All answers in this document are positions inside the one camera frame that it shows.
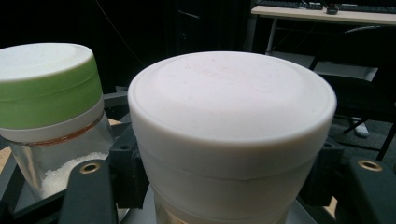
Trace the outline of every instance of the plastic container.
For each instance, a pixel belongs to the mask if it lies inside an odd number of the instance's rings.
[[[114,142],[92,51],[65,43],[0,49],[0,134],[40,200]]]
[[[312,71],[230,51],[155,63],[128,100],[158,224],[285,223],[336,106]]]

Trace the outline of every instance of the glass jar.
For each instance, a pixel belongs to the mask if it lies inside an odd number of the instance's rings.
[[[105,159],[114,138],[92,51],[65,43],[0,49],[0,134],[37,200],[65,189],[75,165]]]

